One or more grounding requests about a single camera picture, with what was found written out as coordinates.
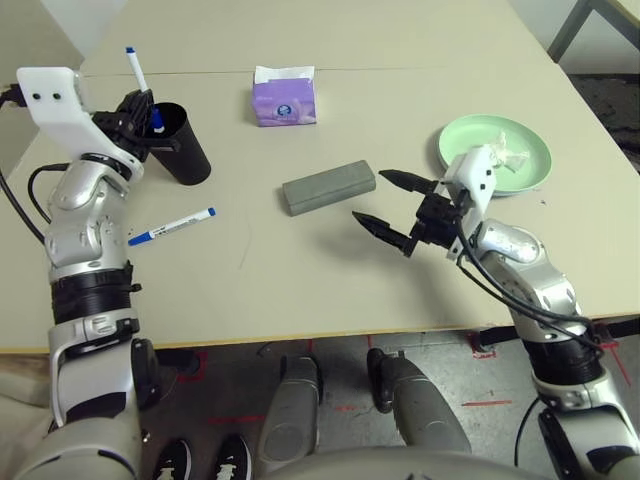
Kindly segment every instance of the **white wall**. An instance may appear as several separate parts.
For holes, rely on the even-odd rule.
[[[84,57],[102,40],[111,20],[127,3],[127,0],[40,1]]]
[[[0,86],[16,82],[19,67],[77,68],[80,62],[82,56],[40,0],[0,0]],[[0,110],[0,168],[5,174],[20,160],[37,131],[26,108],[5,105]]]
[[[85,57],[99,43],[109,22],[127,2],[127,0],[41,1]],[[509,2],[545,49],[549,47],[575,4],[575,0],[509,0]],[[150,12],[150,20],[153,20],[153,12]],[[597,13],[592,13],[562,57],[560,65],[568,73],[638,73],[640,72],[640,55],[635,47],[606,20]]]

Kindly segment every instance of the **plate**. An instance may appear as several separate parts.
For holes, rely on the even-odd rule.
[[[507,149],[529,152],[529,159],[517,172],[504,166],[495,168],[494,196],[515,195],[537,187],[551,173],[551,153],[544,141],[530,128],[496,115],[468,115],[447,125],[438,138],[438,153],[445,169],[453,159],[470,148],[494,142],[504,132]]]

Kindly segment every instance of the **eraser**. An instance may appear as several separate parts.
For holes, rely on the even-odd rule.
[[[291,216],[370,192],[375,175],[365,160],[309,175],[282,185]]]

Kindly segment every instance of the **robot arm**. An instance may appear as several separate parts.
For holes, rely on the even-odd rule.
[[[49,200],[44,242],[55,430],[16,478],[138,478],[138,409],[154,395],[157,364],[151,342],[133,336],[139,325],[130,294],[139,286],[131,283],[122,226],[130,184],[148,154],[135,137],[153,98],[132,92],[117,112],[92,117],[72,70],[22,68],[18,79],[35,123],[73,161]]]
[[[640,442],[610,373],[600,364],[589,322],[571,283],[526,230],[483,220],[495,188],[488,146],[458,157],[440,181],[386,170],[396,186],[425,195],[407,237],[387,222],[354,212],[374,236],[411,256],[418,241],[466,256],[500,287],[529,353],[533,383],[547,408],[539,417],[562,479],[627,478],[640,473]]]

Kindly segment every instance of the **pen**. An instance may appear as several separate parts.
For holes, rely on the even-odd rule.
[[[141,92],[146,92],[149,90],[149,86],[147,85],[147,81],[144,79],[142,67],[138,61],[138,54],[133,47],[127,47],[126,51],[129,64],[131,65],[131,70],[133,70],[133,74],[136,76],[136,80],[138,81],[138,87],[140,87]],[[164,122],[162,121],[160,111],[155,107],[155,105],[151,108],[151,126],[153,127],[153,131],[156,133],[164,132]]]
[[[156,237],[175,232],[176,230],[180,230],[181,228],[188,227],[189,225],[193,225],[194,223],[198,223],[209,217],[213,217],[215,214],[216,211],[213,208],[207,208],[206,210],[202,210],[201,212],[194,213],[193,215],[189,215],[188,217],[181,218],[180,220],[176,220],[175,222],[167,223],[166,225],[162,225],[161,227],[154,228],[153,230],[141,233],[140,235],[136,235],[135,237],[129,239],[129,246],[132,247],[134,245],[149,242]]]

